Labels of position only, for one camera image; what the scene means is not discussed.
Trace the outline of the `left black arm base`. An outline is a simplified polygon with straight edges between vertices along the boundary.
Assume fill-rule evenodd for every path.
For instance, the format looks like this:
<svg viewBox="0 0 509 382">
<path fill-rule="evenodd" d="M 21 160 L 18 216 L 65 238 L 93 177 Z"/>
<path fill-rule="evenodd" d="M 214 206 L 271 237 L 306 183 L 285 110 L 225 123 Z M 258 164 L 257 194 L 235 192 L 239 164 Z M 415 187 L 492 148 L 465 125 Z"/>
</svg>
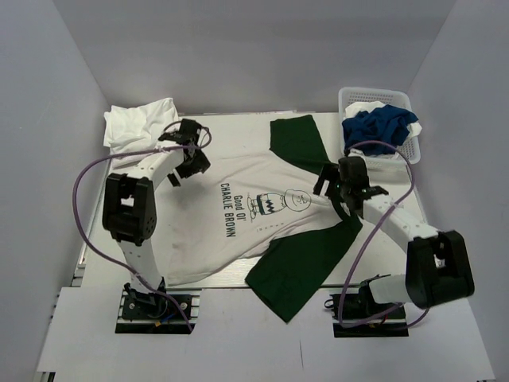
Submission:
<svg viewBox="0 0 509 382">
<path fill-rule="evenodd" d="M 172 297 L 180 305 L 191 327 L 194 327 L 200 307 L 197 290 L 174 290 Z M 166 300 L 162 307 L 149 313 L 126 292 L 122 293 L 115 326 L 116 334 L 189 335 L 191 331 L 176 306 Z"/>
</svg>

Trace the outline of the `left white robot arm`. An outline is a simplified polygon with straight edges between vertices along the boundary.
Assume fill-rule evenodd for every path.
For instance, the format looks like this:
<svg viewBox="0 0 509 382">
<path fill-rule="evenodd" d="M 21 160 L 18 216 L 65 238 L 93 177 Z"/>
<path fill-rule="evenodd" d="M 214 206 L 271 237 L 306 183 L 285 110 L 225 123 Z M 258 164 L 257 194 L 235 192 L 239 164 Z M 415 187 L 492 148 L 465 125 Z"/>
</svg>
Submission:
<svg viewBox="0 0 509 382">
<path fill-rule="evenodd" d="M 182 119 L 166 127 L 157 140 L 156 152 L 125 173 L 111 173 L 105 184 L 103 227 L 124 254 L 131 281 L 126 293 L 150 317 L 162 316 L 168 308 L 165 280 L 157 269 L 151 236 L 157 225 L 155 191 L 168 180 L 204 173 L 210 161 L 201 149 L 201 133 L 207 131 L 195 120 Z"/>
</svg>

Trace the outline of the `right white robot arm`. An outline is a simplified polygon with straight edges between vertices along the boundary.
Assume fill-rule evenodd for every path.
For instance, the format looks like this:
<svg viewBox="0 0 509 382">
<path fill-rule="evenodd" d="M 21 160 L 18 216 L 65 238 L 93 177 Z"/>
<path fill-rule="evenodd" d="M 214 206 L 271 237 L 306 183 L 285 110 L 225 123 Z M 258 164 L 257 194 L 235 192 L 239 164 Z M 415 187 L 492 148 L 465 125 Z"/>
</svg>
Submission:
<svg viewBox="0 0 509 382">
<path fill-rule="evenodd" d="M 361 283 L 359 307 L 368 317 L 378 317 L 394 305 L 412 303 L 425 310 L 473 295 L 464 237 L 421 222 L 383 187 L 372 186 L 361 157 L 323 166 L 313 192 L 324 194 L 349 217 L 373 224 L 406 253 L 403 274 L 375 276 Z"/>
</svg>

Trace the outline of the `white and green raglan t-shirt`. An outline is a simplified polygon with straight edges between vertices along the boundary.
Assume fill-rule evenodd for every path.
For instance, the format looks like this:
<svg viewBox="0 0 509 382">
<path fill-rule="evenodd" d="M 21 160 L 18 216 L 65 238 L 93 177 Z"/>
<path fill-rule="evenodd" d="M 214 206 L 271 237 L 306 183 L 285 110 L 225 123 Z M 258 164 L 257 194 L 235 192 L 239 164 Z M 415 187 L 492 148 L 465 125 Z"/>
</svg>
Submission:
<svg viewBox="0 0 509 382">
<path fill-rule="evenodd" d="M 157 195 L 155 251 L 170 286 L 196 283 L 239 259 L 245 281 L 290 322 L 354 244 L 356 216 L 313 193 L 329 162 L 311 115 L 276 119 L 258 152 L 232 151 Z"/>
</svg>

